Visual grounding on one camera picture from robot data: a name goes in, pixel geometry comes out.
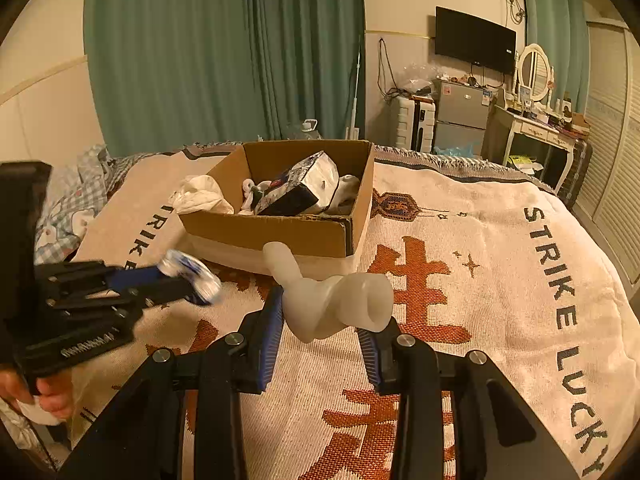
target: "green curtain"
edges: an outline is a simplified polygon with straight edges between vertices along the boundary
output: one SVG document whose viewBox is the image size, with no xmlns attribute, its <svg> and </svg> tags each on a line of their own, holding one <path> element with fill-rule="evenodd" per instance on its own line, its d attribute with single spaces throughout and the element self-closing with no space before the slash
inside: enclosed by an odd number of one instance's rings
<svg viewBox="0 0 640 480">
<path fill-rule="evenodd" d="M 341 138 L 364 0 L 84 0 L 84 48 L 110 152 Z"/>
<path fill-rule="evenodd" d="M 556 72 L 552 105 L 569 92 L 583 112 L 589 83 L 589 36 L 583 0 L 526 0 L 527 44 L 539 44 Z"/>
</svg>

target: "silver refrigerator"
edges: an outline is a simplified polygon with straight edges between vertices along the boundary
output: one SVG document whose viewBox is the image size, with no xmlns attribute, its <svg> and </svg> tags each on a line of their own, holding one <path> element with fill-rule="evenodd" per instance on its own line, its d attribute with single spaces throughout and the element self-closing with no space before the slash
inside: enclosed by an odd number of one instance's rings
<svg viewBox="0 0 640 480">
<path fill-rule="evenodd" d="M 434 147 L 460 148 L 479 158 L 490 101 L 489 90 L 439 81 Z"/>
</svg>

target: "silver bolt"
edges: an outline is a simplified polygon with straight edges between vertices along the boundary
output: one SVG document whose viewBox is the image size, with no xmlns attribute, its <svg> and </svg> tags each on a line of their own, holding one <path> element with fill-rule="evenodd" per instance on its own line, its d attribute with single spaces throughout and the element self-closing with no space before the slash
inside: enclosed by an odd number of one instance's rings
<svg viewBox="0 0 640 480">
<path fill-rule="evenodd" d="M 171 359 L 171 352 L 166 348 L 161 348 L 153 353 L 153 358 L 156 363 L 165 363 Z"/>
<path fill-rule="evenodd" d="M 225 335 L 225 343 L 229 346 L 238 346 L 244 342 L 244 336 L 239 332 Z"/>
<path fill-rule="evenodd" d="M 473 350 L 469 354 L 469 359 L 471 359 L 471 362 L 473 364 L 483 365 L 486 362 L 486 354 L 484 352 L 479 351 L 479 350 Z"/>
<path fill-rule="evenodd" d="M 415 345 L 415 337 L 411 334 L 400 334 L 396 337 L 396 341 L 400 346 L 411 347 Z"/>
</svg>

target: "black screen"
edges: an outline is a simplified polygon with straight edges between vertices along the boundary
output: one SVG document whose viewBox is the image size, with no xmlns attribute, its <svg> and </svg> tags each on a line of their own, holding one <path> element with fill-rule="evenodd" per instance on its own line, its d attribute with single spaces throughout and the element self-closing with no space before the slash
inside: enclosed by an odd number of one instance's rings
<svg viewBox="0 0 640 480">
<path fill-rule="evenodd" d="M 514 30 L 464 12 L 436 7 L 436 54 L 513 74 Z"/>
</svg>

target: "mini fridge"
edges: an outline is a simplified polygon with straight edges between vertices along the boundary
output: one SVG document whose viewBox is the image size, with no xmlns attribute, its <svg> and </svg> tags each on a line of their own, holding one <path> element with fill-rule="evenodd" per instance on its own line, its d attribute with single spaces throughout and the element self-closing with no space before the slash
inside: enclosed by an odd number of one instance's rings
<svg viewBox="0 0 640 480">
<path fill-rule="evenodd" d="M 434 147 L 459 148 L 479 158 L 490 101 L 489 90 L 439 81 Z"/>
</svg>

